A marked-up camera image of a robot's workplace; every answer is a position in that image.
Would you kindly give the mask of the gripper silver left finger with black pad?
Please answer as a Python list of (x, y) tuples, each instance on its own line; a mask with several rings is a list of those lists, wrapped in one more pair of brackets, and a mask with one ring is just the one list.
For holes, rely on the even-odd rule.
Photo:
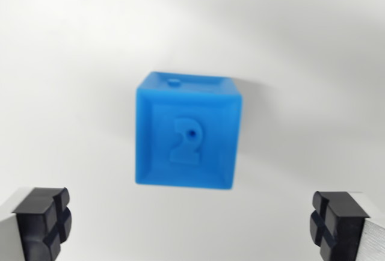
[(67, 188), (21, 187), (1, 204), (1, 260), (56, 260), (72, 228)]

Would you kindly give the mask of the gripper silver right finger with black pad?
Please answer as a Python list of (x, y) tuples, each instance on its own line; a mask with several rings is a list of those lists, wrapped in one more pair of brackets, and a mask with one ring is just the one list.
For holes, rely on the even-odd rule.
[(384, 212), (362, 192), (316, 191), (310, 235), (323, 260), (384, 260)]

